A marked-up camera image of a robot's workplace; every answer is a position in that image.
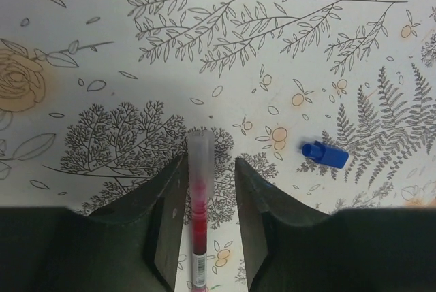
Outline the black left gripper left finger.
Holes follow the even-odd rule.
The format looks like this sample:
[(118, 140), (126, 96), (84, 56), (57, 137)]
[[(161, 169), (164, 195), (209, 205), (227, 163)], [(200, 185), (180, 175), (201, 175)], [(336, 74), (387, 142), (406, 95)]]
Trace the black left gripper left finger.
[(1, 209), (2, 291), (173, 291), (187, 157), (83, 216), (65, 207)]

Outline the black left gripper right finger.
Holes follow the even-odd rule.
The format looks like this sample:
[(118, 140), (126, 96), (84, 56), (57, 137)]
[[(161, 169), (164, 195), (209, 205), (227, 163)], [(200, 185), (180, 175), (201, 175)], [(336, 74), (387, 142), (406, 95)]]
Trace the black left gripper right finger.
[(435, 290), (434, 208), (324, 214), (242, 158), (235, 185), (250, 291)]

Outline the pink red pen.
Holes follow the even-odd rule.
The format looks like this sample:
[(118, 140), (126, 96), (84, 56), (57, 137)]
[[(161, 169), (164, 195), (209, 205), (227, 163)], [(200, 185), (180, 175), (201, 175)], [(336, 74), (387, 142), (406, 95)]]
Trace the pink red pen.
[(207, 187), (203, 182), (191, 186), (191, 273), (193, 291), (206, 290)]

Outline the clear pen cap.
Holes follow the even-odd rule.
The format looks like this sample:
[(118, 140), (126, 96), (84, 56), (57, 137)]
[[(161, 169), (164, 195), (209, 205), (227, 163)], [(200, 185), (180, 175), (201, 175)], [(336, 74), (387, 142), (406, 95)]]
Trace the clear pen cap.
[(189, 192), (194, 205), (213, 194), (215, 160), (212, 131), (194, 131), (187, 138)]

